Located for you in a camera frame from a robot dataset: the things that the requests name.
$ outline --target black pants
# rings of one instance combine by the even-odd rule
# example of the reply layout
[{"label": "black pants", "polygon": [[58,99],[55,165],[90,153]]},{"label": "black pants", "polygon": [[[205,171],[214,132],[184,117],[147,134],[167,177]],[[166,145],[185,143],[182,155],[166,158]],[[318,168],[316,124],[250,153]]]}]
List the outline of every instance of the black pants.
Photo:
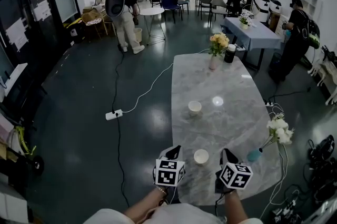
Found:
[{"label": "black pants", "polygon": [[239,13],[239,15],[241,14],[241,9],[240,9],[240,0],[228,0],[227,1],[227,8],[231,9],[232,8],[232,12],[235,14],[236,12]]},{"label": "black pants", "polygon": [[278,74],[281,77],[286,77],[306,54],[308,49],[308,42],[303,41],[301,36],[294,39],[290,38],[285,44],[280,63],[278,65]]}]

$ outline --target backpack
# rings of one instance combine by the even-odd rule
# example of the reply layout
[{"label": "backpack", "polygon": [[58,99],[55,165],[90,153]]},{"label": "backpack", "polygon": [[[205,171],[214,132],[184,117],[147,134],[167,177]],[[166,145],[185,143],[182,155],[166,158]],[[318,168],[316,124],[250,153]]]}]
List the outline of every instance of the backpack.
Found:
[{"label": "backpack", "polygon": [[314,20],[309,19],[304,11],[299,12],[305,17],[305,21],[298,27],[299,33],[305,41],[309,42],[309,46],[318,49],[320,47],[320,29]]}]

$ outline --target white pants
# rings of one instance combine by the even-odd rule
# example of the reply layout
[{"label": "white pants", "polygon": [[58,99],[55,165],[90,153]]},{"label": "white pants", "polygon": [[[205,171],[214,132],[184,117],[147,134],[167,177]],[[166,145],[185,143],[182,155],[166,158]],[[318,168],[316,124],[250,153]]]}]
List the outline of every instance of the white pants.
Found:
[{"label": "white pants", "polygon": [[127,47],[128,43],[125,41],[125,33],[127,35],[128,41],[134,51],[141,48],[139,42],[136,40],[136,35],[134,32],[135,24],[132,20],[132,15],[129,11],[122,13],[117,18],[113,19],[114,25],[116,26],[117,37],[122,47]]}]

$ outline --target flower vase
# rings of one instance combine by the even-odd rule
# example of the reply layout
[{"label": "flower vase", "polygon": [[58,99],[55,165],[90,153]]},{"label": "flower vase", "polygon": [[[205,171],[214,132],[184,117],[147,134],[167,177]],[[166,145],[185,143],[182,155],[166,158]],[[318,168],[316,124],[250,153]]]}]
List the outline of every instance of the flower vase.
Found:
[{"label": "flower vase", "polygon": [[240,22],[240,27],[244,30],[248,29],[248,25]]},{"label": "flower vase", "polygon": [[262,148],[258,148],[256,150],[249,152],[247,155],[247,159],[249,162],[255,162],[260,158],[260,156],[262,156],[262,153],[263,153]]},{"label": "flower vase", "polygon": [[216,69],[216,56],[212,55],[210,64],[209,64],[209,69],[210,70],[215,70]]}]

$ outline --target blue tablecloth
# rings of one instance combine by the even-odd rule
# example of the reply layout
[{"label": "blue tablecloth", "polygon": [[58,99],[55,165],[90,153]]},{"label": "blue tablecloth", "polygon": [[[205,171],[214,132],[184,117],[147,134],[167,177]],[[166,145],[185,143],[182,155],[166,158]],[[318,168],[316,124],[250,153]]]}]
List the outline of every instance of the blue tablecloth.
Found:
[{"label": "blue tablecloth", "polygon": [[246,50],[256,48],[280,49],[281,39],[262,23],[253,20],[256,27],[244,30],[240,27],[239,18],[225,18],[223,26],[227,27],[242,43]]}]

